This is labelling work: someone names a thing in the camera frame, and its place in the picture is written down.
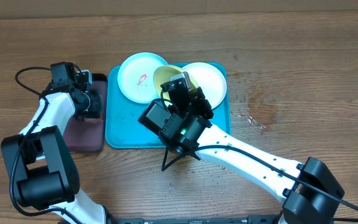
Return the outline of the yellow plate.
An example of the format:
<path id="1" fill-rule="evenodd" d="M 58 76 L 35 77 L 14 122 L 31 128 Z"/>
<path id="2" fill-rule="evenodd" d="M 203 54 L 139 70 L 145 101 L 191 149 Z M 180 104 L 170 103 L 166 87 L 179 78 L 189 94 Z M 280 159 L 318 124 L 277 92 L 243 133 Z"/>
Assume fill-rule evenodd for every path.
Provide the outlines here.
<path id="1" fill-rule="evenodd" d="M 172 77 L 174 75 L 178 75 L 179 73 L 182 73 L 182 72 L 185 72 L 185 70 L 178 66 L 175 66 L 175 65 L 164 65 L 164 66 L 157 68 L 154 71 L 153 79 L 154 79 L 154 86 L 155 86 L 155 89 L 156 89 L 158 95 L 160 96 L 161 91 L 162 91 L 161 84 L 170 81 L 170 77 Z M 189 78 L 190 78 L 190 82 L 191 82 L 190 90 L 194 90 L 194 89 L 200 87 L 199 84 L 197 84 L 196 80 L 190 74 L 189 74 Z M 163 97 L 165 99 L 170 100 L 169 94 L 167 92 L 163 93 Z"/>

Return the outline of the teal plastic tray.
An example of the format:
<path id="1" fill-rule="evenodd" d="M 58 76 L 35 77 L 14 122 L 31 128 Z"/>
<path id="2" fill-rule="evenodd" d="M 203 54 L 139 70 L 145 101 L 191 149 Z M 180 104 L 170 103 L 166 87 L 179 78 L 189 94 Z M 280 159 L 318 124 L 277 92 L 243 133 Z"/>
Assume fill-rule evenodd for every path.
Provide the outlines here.
<path id="1" fill-rule="evenodd" d="M 158 136 L 138 122 L 148 104 L 135 103 L 121 92 L 117 80 L 120 67 L 114 67 L 108 76 L 105 115 L 107 143 L 115 149 L 164 148 Z M 213 112 L 214 117 L 210 121 L 231 135 L 228 91 L 223 102 Z"/>

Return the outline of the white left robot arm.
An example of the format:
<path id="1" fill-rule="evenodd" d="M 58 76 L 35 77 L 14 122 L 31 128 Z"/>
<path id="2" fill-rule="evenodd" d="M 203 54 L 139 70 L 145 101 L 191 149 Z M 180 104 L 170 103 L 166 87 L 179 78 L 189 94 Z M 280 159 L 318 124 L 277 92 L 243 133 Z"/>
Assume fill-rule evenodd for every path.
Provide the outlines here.
<path id="1" fill-rule="evenodd" d="M 99 117 L 99 91 L 49 88 L 39 96 L 32 121 L 1 143 L 12 205 L 27 217 L 55 213 L 68 223 L 114 223 L 108 210 L 81 190 L 63 138 L 74 115 Z"/>

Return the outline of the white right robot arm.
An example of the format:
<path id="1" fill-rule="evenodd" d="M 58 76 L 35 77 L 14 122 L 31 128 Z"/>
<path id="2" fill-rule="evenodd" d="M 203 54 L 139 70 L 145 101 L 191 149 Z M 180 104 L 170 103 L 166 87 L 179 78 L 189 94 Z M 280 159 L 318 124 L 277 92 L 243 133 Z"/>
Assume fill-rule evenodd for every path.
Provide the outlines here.
<path id="1" fill-rule="evenodd" d="M 184 79 L 161 84 L 163 102 L 156 134 L 179 158 L 191 156 L 232 169 L 259 185 L 280 203 L 278 223 L 334 223 L 344 190 L 325 163 L 274 156 L 246 144 L 212 124 L 213 112 L 201 88 Z"/>

